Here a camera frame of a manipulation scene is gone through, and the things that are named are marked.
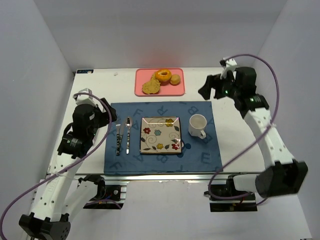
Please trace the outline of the round bread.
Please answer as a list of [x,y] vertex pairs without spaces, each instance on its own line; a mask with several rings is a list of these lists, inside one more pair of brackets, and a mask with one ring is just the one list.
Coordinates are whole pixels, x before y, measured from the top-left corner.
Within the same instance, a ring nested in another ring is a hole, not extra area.
[[160,82],[157,79],[151,79],[142,85],[142,92],[147,95],[157,94],[160,91],[160,88]]

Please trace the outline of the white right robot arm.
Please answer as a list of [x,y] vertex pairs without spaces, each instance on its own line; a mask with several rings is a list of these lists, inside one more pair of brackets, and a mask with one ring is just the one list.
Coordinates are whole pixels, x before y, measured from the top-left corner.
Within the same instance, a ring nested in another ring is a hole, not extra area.
[[290,153],[273,124],[270,106],[265,97],[256,92],[257,74],[252,67],[237,67],[234,72],[208,75],[198,93],[205,99],[228,97],[251,129],[259,146],[264,171],[259,174],[233,174],[228,176],[223,189],[208,188],[207,194],[217,200],[236,200],[253,193],[262,198],[293,195],[299,192],[307,175],[304,161],[297,161]]

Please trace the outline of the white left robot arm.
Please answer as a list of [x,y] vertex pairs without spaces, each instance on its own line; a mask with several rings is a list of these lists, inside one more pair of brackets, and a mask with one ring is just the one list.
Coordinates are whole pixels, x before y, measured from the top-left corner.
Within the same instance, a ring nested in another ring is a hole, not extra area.
[[100,175],[89,174],[79,180],[79,187],[70,197],[67,193],[81,166],[81,159],[94,150],[94,138],[98,129],[117,120],[116,110],[107,102],[101,110],[96,104],[78,104],[62,135],[58,146],[55,172],[46,179],[45,188],[30,214],[23,214],[19,226],[38,240],[65,240],[69,235],[72,219],[91,199],[105,196],[105,180]]

